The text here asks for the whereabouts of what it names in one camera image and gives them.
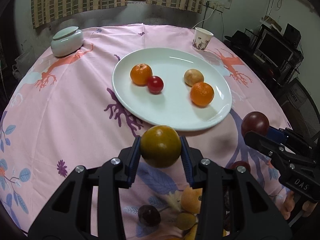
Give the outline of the right hand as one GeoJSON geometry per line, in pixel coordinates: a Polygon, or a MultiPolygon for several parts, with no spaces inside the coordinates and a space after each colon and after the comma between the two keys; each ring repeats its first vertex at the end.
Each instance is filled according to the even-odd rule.
{"type": "MultiPolygon", "coordinates": [[[[310,201],[305,202],[302,207],[302,210],[304,211],[302,217],[310,216],[316,206],[317,206],[317,203],[312,203],[310,201]]],[[[285,202],[283,203],[281,210],[280,210],[280,212],[283,215],[285,220],[289,219],[294,207],[295,207],[294,192],[290,191],[287,194],[285,202]]]]}

